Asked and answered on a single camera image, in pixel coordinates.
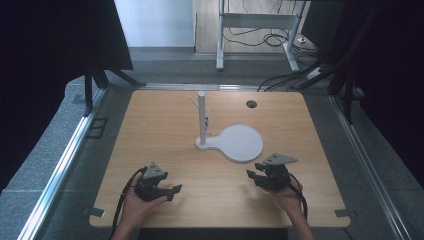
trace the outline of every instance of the wooden table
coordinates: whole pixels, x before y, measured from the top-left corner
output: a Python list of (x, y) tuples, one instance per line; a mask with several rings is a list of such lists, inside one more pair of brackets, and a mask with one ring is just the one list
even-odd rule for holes
[[(145, 219), (141, 228), (281, 228), (291, 226), (272, 196), (256, 187), (246, 169), (254, 170), (272, 153), (298, 159), (287, 168), (303, 184), (308, 221), (316, 227), (345, 227), (349, 217), (327, 158), (299, 93), (207, 91), (209, 131), (219, 134), (231, 124), (248, 124), (260, 132), (264, 149), (250, 163), (238, 164), (214, 150), (195, 147), (198, 110), (189, 96), (197, 91), (133, 93), (94, 207), (103, 217), (90, 217), (96, 227), (112, 225), (122, 188), (139, 168), (155, 161), (168, 178), (159, 187), (182, 184), (172, 202)], [(247, 101), (257, 103), (249, 108)]]

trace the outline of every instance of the hand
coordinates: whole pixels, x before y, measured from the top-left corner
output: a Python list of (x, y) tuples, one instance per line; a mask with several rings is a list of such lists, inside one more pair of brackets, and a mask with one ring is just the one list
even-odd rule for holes
[[(296, 180), (296, 178), (290, 175), (291, 184), (297, 188), (299, 191), (302, 191), (303, 185)], [(299, 197), (293, 192), (290, 188), (286, 187), (282, 190), (273, 191), (269, 189), (264, 189), (266, 192), (270, 193), (277, 200), (278, 205), (283, 209), (287, 214), (291, 214), (297, 211), (302, 211)]]
[[(135, 186), (141, 177), (141, 173), (137, 174), (131, 186)], [(139, 198), (135, 192), (134, 187), (130, 187), (126, 193), (124, 206), (121, 213), (121, 221), (119, 225), (126, 224), (131, 228), (139, 227), (141, 221), (147, 216), (147, 214), (156, 206), (166, 202), (167, 197), (163, 196), (157, 198), (151, 202), (145, 202)]]
[[(294, 176), (290, 175), (290, 181), (297, 190), (300, 192), (302, 191), (302, 184), (300, 184)], [(264, 190), (272, 194), (277, 200), (278, 205), (287, 213), (293, 224), (293, 228), (296, 231), (297, 239), (316, 239), (312, 229), (306, 221), (305, 216), (303, 215), (300, 199), (293, 190), (288, 187), (278, 191), (272, 191), (269, 189)]]
[[(137, 174), (131, 186), (135, 186), (140, 179), (141, 173)], [(130, 187), (125, 194), (124, 206), (121, 213), (121, 220), (112, 236), (113, 240), (126, 240), (130, 238), (131, 233), (139, 227), (141, 221), (156, 206), (166, 202), (167, 196), (156, 198), (151, 202), (145, 202), (134, 192), (134, 187)]]

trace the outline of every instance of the wall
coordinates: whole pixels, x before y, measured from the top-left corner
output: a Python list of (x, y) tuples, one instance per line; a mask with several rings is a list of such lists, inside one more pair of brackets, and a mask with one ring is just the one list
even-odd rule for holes
[(192, 0), (115, 0), (128, 47), (194, 47)]

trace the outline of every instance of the cable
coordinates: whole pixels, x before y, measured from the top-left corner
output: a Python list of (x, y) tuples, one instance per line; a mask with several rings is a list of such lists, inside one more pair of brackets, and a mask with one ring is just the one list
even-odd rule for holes
[(316, 56), (311, 55), (311, 54), (307, 54), (307, 53), (305, 53), (305, 54), (306, 54), (306, 55), (303, 55), (303, 56), (301, 56), (301, 55), (297, 56), (297, 62), (298, 62), (298, 63), (300, 63), (300, 64), (302, 64), (303, 66), (307, 66), (307, 67), (309, 67), (309, 66), (311, 66), (312, 64), (306, 64), (306, 63), (302, 62), (302, 60), (300, 60), (300, 58), (302, 58), (302, 57), (316, 57)]
[(277, 13), (280, 13), (281, 6), (283, 5), (283, 0), (277, 0), (277, 1), (275, 2), (274, 6), (272, 6), (272, 8), (271, 8), (271, 10), (269, 11), (269, 13), (272, 13), (272, 10), (274, 10), (275, 6), (277, 6), (277, 5), (278, 5)]
[(264, 92), (266, 92), (266, 91), (271, 91), (271, 90), (273, 90), (273, 89), (275, 89), (275, 88), (277, 88), (277, 87), (279, 87), (279, 86), (281, 86), (281, 85), (284, 85), (284, 83), (286, 83), (286, 82), (288, 82), (288, 81), (291, 81), (291, 80), (295, 80), (296, 78), (299, 78), (301, 75), (299, 75), (299, 76), (297, 76), (297, 75), (294, 75), (294, 76), (292, 76), (291, 78), (287, 78), (287, 79), (285, 79), (285, 80), (283, 80), (283, 81), (280, 81), (280, 82), (278, 82), (278, 83), (275, 83), (275, 84), (273, 84), (273, 85), (271, 85), (271, 86), (269, 86), (269, 87), (267, 87), (265, 90), (264, 90)]
[(239, 35), (243, 35), (243, 34), (247, 34), (247, 33), (255, 32), (255, 31), (258, 31), (258, 30), (261, 30), (261, 29), (262, 29), (262, 28), (255, 28), (255, 29), (248, 30), (248, 31), (245, 31), (245, 32), (241, 32), (241, 33), (233, 33), (233, 32), (231, 31), (231, 28), (228, 28), (228, 30), (230, 30), (231, 35), (234, 35), (234, 36), (239, 36)]
[(346, 233), (347, 237), (348, 237), (350, 240), (354, 240), (354, 238), (352, 237), (352, 235), (350, 235), (349, 231), (347, 231), (347, 228), (343, 228), (343, 231)]
[[(279, 43), (278, 43), (278, 44), (272, 44), (272, 43), (270, 43), (270, 42), (269, 42), (269, 39), (271, 39), (271, 38), (274, 38), (274, 39), (275, 39), (275, 40), (277, 40)], [(266, 34), (266, 35), (263, 37), (263, 39), (264, 39), (265, 43), (266, 43), (268, 46), (271, 46), (271, 47), (280, 47), (280, 46), (282, 46), (282, 45), (283, 45), (286, 41), (288, 41), (288, 38), (287, 38), (287, 37), (285, 37), (285, 36), (283, 36), (283, 35), (280, 35), (280, 34), (272, 33), (272, 29), (271, 29), (271, 33)]]
[(112, 224), (112, 232), (110, 234), (109, 239), (112, 239), (113, 234), (115, 234), (116, 231), (116, 225), (118, 224), (118, 217), (119, 213), (121, 212), (122, 204), (124, 203), (125, 195), (128, 192), (128, 189), (131, 187), (131, 183), (134, 180), (135, 176), (137, 176), (138, 173), (141, 173), (142, 169), (138, 169), (132, 177), (128, 180), (127, 184), (125, 185), (124, 189), (121, 192), (121, 196), (119, 197), (118, 205), (116, 206), (115, 216), (113, 217), (113, 224)]
[(296, 7), (296, 3), (297, 3), (297, 1), (294, 1), (294, 5), (293, 5), (293, 9), (292, 9), (292, 14), (293, 14), (293, 12), (294, 12), (294, 8)]
[(246, 11), (246, 13), (249, 13), (249, 11), (247, 11), (246, 7), (244, 6), (244, 0), (243, 0), (243, 8)]
[(249, 44), (249, 43), (244, 43), (244, 42), (240, 42), (240, 41), (230, 40), (225, 36), (225, 34), (223, 36), (224, 36), (224, 39), (229, 41), (229, 42), (239, 43), (239, 44), (242, 44), (242, 45), (245, 45), (245, 46), (250, 46), (250, 47), (256, 47), (256, 46), (264, 44), (264, 41), (262, 41), (261, 43), (258, 43), (258, 44)]
[(272, 80), (275, 80), (275, 79), (278, 79), (278, 78), (289, 77), (289, 76), (292, 76), (292, 75), (293, 75), (293, 73), (268, 78), (259, 85), (259, 87), (256, 91), (259, 92), (261, 90), (261, 87), (269, 81), (272, 81)]
[(300, 189), (300, 183), (297, 180), (297, 178), (295, 176), (293, 176), (293, 174), (290, 174), (290, 176), (292, 176), (294, 178), (294, 180), (296, 180), (297, 185), (299, 186), (299, 189), (297, 189), (295, 186), (293, 186), (293, 184), (289, 183), (288, 187), (294, 192), (296, 193), (297, 197), (299, 198), (300, 202), (302, 203), (303, 206), (303, 215), (305, 216), (306, 219), (308, 219), (308, 203), (306, 202), (306, 198), (303, 196), (302, 193), (302, 189)]

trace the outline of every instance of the black cable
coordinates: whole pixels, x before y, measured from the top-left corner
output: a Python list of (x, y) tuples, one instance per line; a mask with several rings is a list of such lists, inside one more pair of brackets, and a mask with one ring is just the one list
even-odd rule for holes
[(269, 13), (272, 13), (272, 10), (274, 10), (275, 6), (277, 7), (277, 13), (280, 13), (281, 10), (281, 6), (283, 5), (283, 0), (277, 0), (274, 4), (274, 6), (272, 6), (271, 10), (269, 11)]
[(244, 6), (244, 0), (243, 0), (243, 8), (246, 11), (246, 13), (249, 13), (249, 11), (247, 11), (247, 8)]
[(298, 54), (305, 54), (305, 55), (309, 55), (311, 57), (316, 57), (316, 58), (318, 58), (320, 56), (320, 54), (318, 52), (299, 51), (297, 49), (295, 49), (295, 52), (298, 53)]
[(343, 231), (346, 233), (347, 237), (348, 237), (350, 240), (354, 240), (354, 238), (352, 237), (352, 235), (350, 235), (349, 231), (347, 231), (347, 228), (343, 228)]
[(115, 216), (113, 217), (113, 224), (112, 224), (112, 232), (110, 234), (109, 239), (112, 239), (113, 234), (115, 234), (116, 231), (116, 225), (118, 224), (118, 217), (119, 213), (121, 212), (122, 204), (124, 203), (125, 195), (128, 192), (128, 189), (131, 187), (131, 183), (134, 180), (135, 176), (137, 176), (138, 173), (142, 172), (142, 168), (138, 169), (132, 177), (128, 180), (127, 184), (125, 185), (124, 189), (121, 192), (121, 196), (119, 197), (118, 205), (116, 206)]
[(259, 87), (258, 87), (258, 89), (257, 89), (256, 91), (257, 91), (257, 92), (259, 92), (259, 91), (261, 90), (261, 87), (262, 87), (265, 83), (267, 83), (267, 82), (269, 82), (269, 81), (272, 81), (272, 80), (275, 80), (275, 79), (278, 79), (278, 78), (289, 77), (289, 76), (292, 76), (293, 74), (294, 74), (294, 73), (285, 74), (285, 75), (279, 75), (279, 76), (275, 76), (275, 77), (270, 77), (270, 78), (266, 79), (265, 81), (263, 81), (263, 82), (259, 85)]
[(304, 53), (304, 54), (306, 54), (306, 55), (304, 55), (304, 56), (297, 56), (297, 62), (298, 62), (298, 63), (300, 63), (300, 64), (302, 64), (303, 66), (307, 66), (307, 67), (309, 67), (309, 66), (311, 66), (312, 64), (306, 64), (306, 63), (304, 63), (302, 60), (300, 60), (300, 58), (302, 58), (302, 57), (314, 57), (314, 58), (316, 58), (316, 56), (314, 56), (314, 55), (310, 55), (310, 54), (308, 54), (308, 53)]
[(225, 39), (225, 40), (227, 40), (228, 42), (232, 42), (232, 43), (239, 43), (239, 44), (242, 44), (242, 45), (245, 45), (245, 46), (250, 46), (250, 47), (256, 47), (256, 46), (259, 46), (259, 45), (262, 45), (262, 44), (264, 44), (264, 43), (265, 43), (265, 41), (263, 41), (263, 42), (261, 42), (261, 43), (257, 43), (257, 44), (249, 44), (249, 43), (244, 43), (244, 42), (240, 42), (240, 41), (230, 40), (230, 39), (228, 39), (228, 38), (225, 36), (225, 34), (223, 35), (223, 37), (224, 37), (224, 39)]
[[(271, 38), (274, 38), (275, 40), (277, 40), (279, 43), (278, 44), (271, 44), (268, 40), (269, 39), (271, 39)], [(288, 38), (287, 37), (285, 37), (285, 36), (283, 36), (283, 35), (280, 35), (280, 34), (276, 34), (276, 33), (272, 33), (272, 30), (271, 30), (271, 33), (269, 33), (269, 34), (266, 34), (264, 37), (263, 37), (263, 39), (264, 39), (264, 42), (268, 45), (268, 46), (271, 46), (271, 47), (280, 47), (281, 45), (283, 45), (287, 40), (288, 40)]]
[(297, 197), (299, 198), (299, 200), (300, 200), (300, 202), (302, 203), (302, 206), (303, 206), (303, 215), (305, 216), (306, 219), (308, 219), (308, 203), (306, 202), (306, 198), (303, 196), (302, 189), (300, 188), (299, 180), (297, 180), (297, 178), (293, 174), (291, 174), (291, 173), (290, 173), (290, 176), (292, 176), (293, 179), (296, 181), (297, 186), (299, 186), (299, 189), (297, 189), (291, 183), (288, 185), (288, 187), (294, 193), (296, 193)]
[(255, 29), (248, 30), (248, 31), (245, 31), (245, 32), (241, 32), (241, 33), (233, 33), (233, 32), (231, 31), (231, 28), (228, 28), (228, 30), (230, 30), (231, 35), (234, 35), (234, 36), (239, 36), (239, 35), (243, 35), (243, 34), (247, 34), (247, 33), (255, 32), (255, 31), (258, 31), (258, 30), (261, 30), (261, 29), (262, 29), (262, 28), (255, 28)]
[(297, 2), (297, 1), (294, 1), (294, 5), (293, 5), (293, 9), (292, 9), (292, 14), (293, 14), (293, 12), (294, 12), (294, 8), (296, 7), (296, 2)]
[(314, 51), (314, 52), (318, 52), (318, 49), (316, 48), (304, 48), (304, 47), (299, 47), (293, 44), (293, 47), (298, 49), (298, 50), (306, 50), (306, 51)]
[(294, 80), (294, 79), (296, 79), (296, 78), (300, 78), (301, 76), (303, 76), (303, 75), (305, 75), (306, 73), (308, 73), (309, 71), (311, 71), (312, 69), (314, 69), (314, 68), (316, 68), (316, 67), (318, 67), (319, 65), (321, 65), (322, 64), (322, 61), (321, 60), (317, 60), (315, 63), (313, 63), (312, 65), (310, 65), (309, 67), (307, 67), (305, 70), (303, 70), (303, 71), (300, 71), (300, 72), (295, 72), (295, 73), (291, 73), (291, 74), (287, 74), (287, 75), (281, 75), (281, 76), (277, 76), (277, 77), (272, 77), (272, 78), (269, 78), (269, 79), (267, 79), (267, 80), (265, 80), (264, 82), (262, 82), (261, 83), (261, 85), (259, 86), (259, 88), (258, 88), (258, 90), (257, 91), (259, 91), (260, 90), (260, 88), (265, 84), (265, 82), (268, 82), (268, 81), (271, 81), (271, 80), (274, 80), (274, 79), (278, 79), (278, 78), (281, 78), (281, 77), (290, 77), (290, 76), (293, 76), (292, 78), (290, 78), (290, 79), (285, 79), (285, 80), (283, 80), (283, 81), (280, 81), (280, 82), (278, 82), (278, 83), (275, 83), (275, 84), (273, 84), (273, 85), (271, 85), (271, 86), (269, 86), (269, 87), (267, 87), (265, 90), (264, 90), (264, 92), (266, 92), (266, 91), (270, 91), (270, 90), (272, 90), (272, 89), (274, 89), (274, 88), (276, 88), (276, 87), (278, 87), (280, 84), (284, 84), (284, 83), (286, 83), (287, 81), (290, 81), (290, 80)]

